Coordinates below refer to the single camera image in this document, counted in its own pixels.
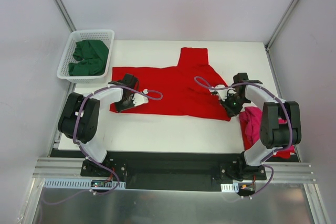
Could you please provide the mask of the white plastic basket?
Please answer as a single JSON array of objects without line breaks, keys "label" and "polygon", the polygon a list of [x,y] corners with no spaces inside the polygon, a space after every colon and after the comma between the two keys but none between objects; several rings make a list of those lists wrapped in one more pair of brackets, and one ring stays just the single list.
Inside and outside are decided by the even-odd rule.
[{"label": "white plastic basket", "polygon": [[115,33],[111,29],[76,30],[66,43],[57,77],[72,83],[103,83]]}]

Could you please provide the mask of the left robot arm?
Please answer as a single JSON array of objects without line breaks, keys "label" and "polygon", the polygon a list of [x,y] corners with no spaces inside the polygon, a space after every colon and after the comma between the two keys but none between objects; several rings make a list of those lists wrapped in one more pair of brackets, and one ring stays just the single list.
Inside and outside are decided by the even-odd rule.
[{"label": "left robot arm", "polygon": [[99,113],[102,109],[115,104],[117,111],[142,105],[136,102],[139,92],[139,80],[126,73],[119,81],[111,81],[106,86],[86,95],[72,92],[68,95],[66,104],[58,121],[58,131],[72,139],[85,156],[87,169],[93,170],[99,176],[113,175],[114,170],[108,161],[107,149],[97,136]]}]

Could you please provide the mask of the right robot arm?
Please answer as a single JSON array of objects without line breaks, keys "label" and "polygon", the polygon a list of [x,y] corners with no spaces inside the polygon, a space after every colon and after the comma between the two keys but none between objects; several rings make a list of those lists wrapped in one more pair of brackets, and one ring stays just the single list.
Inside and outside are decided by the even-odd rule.
[{"label": "right robot arm", "polygon": [[247,73],[236,74],[232,88],[235,92],[227,93],[220,102],[228,117],[237,116],[243,105],[251,102],[262,110],[262,116],[258,141],[224,168],[225,175],[237,181],[254,179],[273,154],[300,143],[300,108],[297,102],[276,97],[259,80],[249,80]]}]

